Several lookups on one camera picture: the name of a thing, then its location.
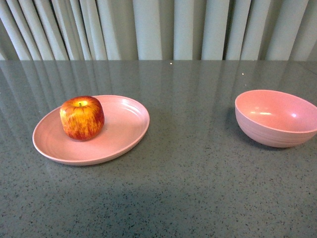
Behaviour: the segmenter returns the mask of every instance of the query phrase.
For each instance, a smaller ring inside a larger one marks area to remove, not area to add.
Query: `plate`
[[[33,144],[45,157],[67,165],[94,165],[115,159],[131,150],[150,124],[147,109],[139,102],[117,95],[97,98],[105,114],[105,125],[91,140],[68,137],[59,117],[59,108],[48,113],[35,127]]]

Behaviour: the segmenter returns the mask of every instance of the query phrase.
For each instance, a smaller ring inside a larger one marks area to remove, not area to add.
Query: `curtain fold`
[[[317,0],[0,0],[0,60],[317,60]]]

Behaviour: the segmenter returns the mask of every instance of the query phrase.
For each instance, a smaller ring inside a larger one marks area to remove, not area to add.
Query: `bowl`
[[[317,107],[283,92],[244,92],[235,100],[235,114],[243,132],[267,146],[300,145],[317,133]]]

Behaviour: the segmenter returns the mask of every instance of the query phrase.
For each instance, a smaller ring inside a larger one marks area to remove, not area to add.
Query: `red apple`
[[[91,96],[69,99],[61,105],[59,115],[66,135],[75,140],[93,138],[105,123],[101,103]]]

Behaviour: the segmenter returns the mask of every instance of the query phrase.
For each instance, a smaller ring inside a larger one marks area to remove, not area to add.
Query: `table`
[[[317,105],[317,63],[0,61],[0,237],[316,237],[317,137],[267,147],[239,128],[234,100],[272,89]],[[32,133],[79,95],[142,103],[131,151],[69,166]]]

